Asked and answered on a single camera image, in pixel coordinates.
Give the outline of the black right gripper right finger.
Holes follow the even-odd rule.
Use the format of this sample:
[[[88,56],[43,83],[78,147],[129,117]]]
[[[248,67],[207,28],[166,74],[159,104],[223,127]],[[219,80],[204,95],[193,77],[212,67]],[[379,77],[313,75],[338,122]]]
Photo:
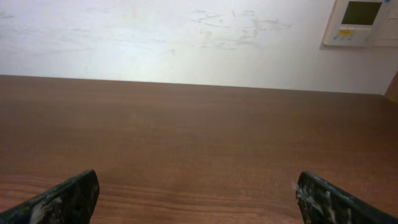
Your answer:
[[[309,171],[295,185],[305,224],[397,224],[397,218],[345,192]]]

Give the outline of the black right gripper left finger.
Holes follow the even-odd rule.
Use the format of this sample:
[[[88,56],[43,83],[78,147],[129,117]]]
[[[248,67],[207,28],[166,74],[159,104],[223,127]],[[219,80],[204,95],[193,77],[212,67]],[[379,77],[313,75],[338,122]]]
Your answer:
[[[1,212],[1,224],[89,224],[99,194],[96,172],[86,170]]]

